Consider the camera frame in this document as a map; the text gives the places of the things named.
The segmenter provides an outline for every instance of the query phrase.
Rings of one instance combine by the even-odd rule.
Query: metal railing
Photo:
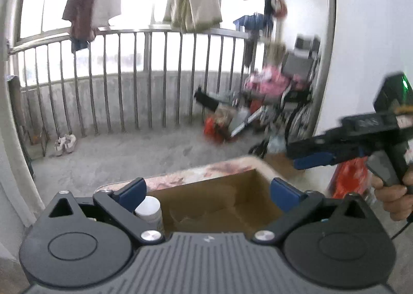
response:
[[[155,25],[155,26],[148,26],[144,29],[102,29],[98,32],[98,35],[103,36],[103,86],[104,86],[104,100],[105,100],[105,114],[106,114],[106,124],[108,132],[112,132],[112,124],[110,119],[110,112],[109,112],[109,97],[108,97],[108,74],[107,74],[107,50],[106,50],[106,36],[110,34],[117,34],[118,35],[118,60],[117,60],[117,80],[118,80],[118,105],[120,111],[120,124],[121,124],[121,131],[125,132],[125,116],[124,116],[124,97],[122,93],[122,76],[125,73],[121,72],[121,34],[124,33],[132,33],[134,35],[134,52],[133,52],[133,111],[134,111],[134,124],[135,128],[139,128],[139,115],[138,115],[138,87],[137,87],[137,33],[144,33],[145,35],[145,47],[143,53],[143,73],[147,76],[147,122],[148,127],[152,128],[152,34],[161,32],[165,35],[165,44],[164,44],[164,64],[163,64],[163,78],[162,78],[162,97],[159,98],[162,101],[162,127],[166,127],[166,119],[167,119],[167,95],[166,95],[166,86],[167,86],[167,44],[168,44],[168,33],[179,33],[180,34],[180,45],[179,45],[179,58],[178,58],[178,70],[177,70],[177,83],[176,83],[176,97],[175,97],[175,124],[179,125],[180,123],[180,94],[181,94],[181,76],[182,76],[182,39],[183,35],[180,31],[171,29],[169,26],[166,25]],[[195,81],[195,57],[196,57],[196,43],[197,43],[197,35],[206,35],[208,37],[208,45],[207,45],[207,52],[206,52],[206,64],[205,64],[205,71],[204,71],[204,85],[203,90],[207,90],[208,84],[208,75],[209,75],[209,59],[210,59],[210,47],[211,47],[211,36],[217,35],[220,37],[220,56],[219,56],[219,66],[218,66],[218,73],[217,73],[217,81],[216,81],[216,88],[215,91],[218,93],[220,91],[220,82],[221,82],[221,73],[222,73],[222,60],[223,60],[223,49],[224,49],[224,37],[231,37],[233,39],[233,48],[232,48],[232,61],[231,61],[231,68],[229,72],[229,85],[226,89],[229,90],[241,90],[242,86],[242,79],[244,76],[244,56],[242,60],[242,67],[240,70],[240,82],[239,87],[234,88],[233,85],[233,75],[234,75],[234,59],[235,59],[235,46],[238,39],[245,40],[249,38],[248,33],[238,32],[234,30],[226,30],[226,29],[219,29],[213,28],[208,31],[202,33],[191,33],[194,36],[194,47],[193,47],[193,57],[192,57],[192,69],[190,74],[190,83],[189,83],[189,92],[193,95],[194,92],[194,81]],[[37,51],[36,48],[40,46],[47,46],[47,86],[49,90],[49,99],[50,99],[50,108],[51,114],[54,122],[54,128],[56,131],[57,137],[61,136],[61,129],[59,127],[59,123],[57,121],[57,112],[55,106],[55,98],[54,92],[52,89],[52,85],[60,82],[61,87],[61,95],[63,98],[63,109],[65,113],[65,119],[67,124],[67,130],[69,133],[72,133],[72,120],[70,118],[70,113],[68,111],[68,103],[67,103],[67,94],[65,92],[65,82],[67,83],[68,80],[63,78],[63,60],[62,60],[62,42],[69,39],[68,29],[59,29],[54,32],[47,32],[40,35],[35,35],[27,39],[22,39],[17,45],[10,49],[9,55],[13,57],[13,55],[17,55],[17,53],[23,53],[23,77],[24,77],[24,84],[25,87],[22,88],[22,93],[26,96],[27,102],[27,112],[28,117],[30,119],[30,126],[34,128],[33,122],[33,102],[29,98],[29,91],[36,90],[37,99],[38,99],[38,108],[40,110],[40,118],[43,125],[45,125],[44,119],[44,102],[42,101],[41,95],[41,85],[39,83],[39,74],[38,74],[38,64],[37,64]],[[59,43],[60,47],[60,81],[51,81],[50,78],[50,61],[49,61],[49,44],[52,43]],[[27,85],[27,74],[26,74],[26,51],[29,49],[34,49],[35,54],[35,76],[36,76],[36,84],[34,86]],[[80,80],[88,80],[89,81],[89,91],[90,91],[90,109],[92,112],[92,119],[93,119],[93,128],[94,133],[98,134],[98,122],[96,116],[96,97],[93,91],[93,80],[95,78],[101,77],[101,75],[92,75],[92,51],[89,45],[88,48],[88,76],[87,77],[78,77],[77,74],[77,66],[76,66],[76,54],[74,54],[74,93],[75,93],[75,100],[76,100],[76,107],[77,107],[77,114],[78,120],[80,125],[80,132],[82,136],[86,135],[83,116],[82,116],[82,106],[79,94],[79,81]],[[193,100],[189,99],[189,111],[188,111],[188,122],[192,123],[193,121]]]

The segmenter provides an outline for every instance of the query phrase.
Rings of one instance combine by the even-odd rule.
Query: silver screw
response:
[[[254,238],[261,242],[269,242],[270,240],[273,240],[275,238],[275,234],[274,232],[268,230],[261,230],[255,232]]]
[[[147,230],[147,231],[142,232],[140,237],[146,242],[155,242],[162,238],[162,233],[160,233],[157,230]]]

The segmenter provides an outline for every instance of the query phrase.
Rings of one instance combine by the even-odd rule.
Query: pair of shoes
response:
[[[56,156],[61,156],[63,151],[72,153],[75,149],[76,137],[73,134],[65,134],[54,143],[54,152]]]

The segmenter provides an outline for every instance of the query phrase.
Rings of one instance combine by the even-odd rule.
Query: white bottle cap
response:
[[[161,215],[161,204],[153,196],[146,196],[143,202],[135,209],[135,214],[144,221],[152,222]]]

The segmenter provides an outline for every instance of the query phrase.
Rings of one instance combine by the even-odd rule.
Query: gray floor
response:
[[[153,176],[228,160],[247,154],[262,136],[244,134],[234,143],[208,141],[201,126],[126,134],[88,136],[78,140],[71,154],[54,156],[49,143],[47,155],[33,161],[35,183],[48,204],[59,190],[75,196],[92,195],[101,185]],[[380,203],[373,205],[385,229],[393,235],[404,223],[394,223]],[[413,293],[413,227],[395,241],[397,262],[389,283],[399,294]]]

